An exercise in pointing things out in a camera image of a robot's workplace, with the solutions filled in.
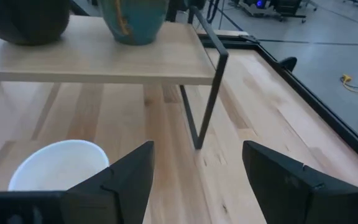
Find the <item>black metal frame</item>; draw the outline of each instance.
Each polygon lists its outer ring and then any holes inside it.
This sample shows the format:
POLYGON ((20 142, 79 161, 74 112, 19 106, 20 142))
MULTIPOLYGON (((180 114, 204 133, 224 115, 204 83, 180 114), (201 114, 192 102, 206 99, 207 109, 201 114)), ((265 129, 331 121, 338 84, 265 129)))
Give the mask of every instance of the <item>black metal frame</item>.
MULTIPOLYGON (((88 16, 84 10, 76 10, 82 16, 88 16)), ((256 51, 266 62, 320 115, 320 117, 353 149, 358 153, 358 134, 350 128, 341 118, 339 118, 331 109, 329 109, 312 91, 310 91, 291 71, 281 65, 273 56, 271 56, 260 44, 250 36, 230 36, 216 35, 209 24, 205 21, 196 7, 190 8, 188 22, 192 24, 194 15, 204 27, 206 34, 198 34, 204 48, 217 48, 219 51, 219 63, 216 67, 215 77, 213 79, 211 92, 208 98, 206 111, 204 112, 203 123, 200 129, 200 135, 197 134, 196 126, 191 114, 190 104, 186 94, 185 87, 180 85, 183 103, 185 105, 186 115, 189 123, 191 137, 196 149, 203 146, 206 130, 211 119, 214 104, 218 97, 218 91, 223 77, 224 67, 228 58, 226 49, 244 49, 256 51)))

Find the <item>white bowl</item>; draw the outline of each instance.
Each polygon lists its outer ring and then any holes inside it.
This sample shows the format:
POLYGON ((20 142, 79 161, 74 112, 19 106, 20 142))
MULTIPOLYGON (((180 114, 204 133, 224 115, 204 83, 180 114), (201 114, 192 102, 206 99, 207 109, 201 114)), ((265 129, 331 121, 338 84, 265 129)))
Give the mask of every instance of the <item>white bowl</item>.
POLYGON ((13 174, 8 190, 67 190, 107 166, 109 159, 98 145, 60 141, 28 157, 13 174))

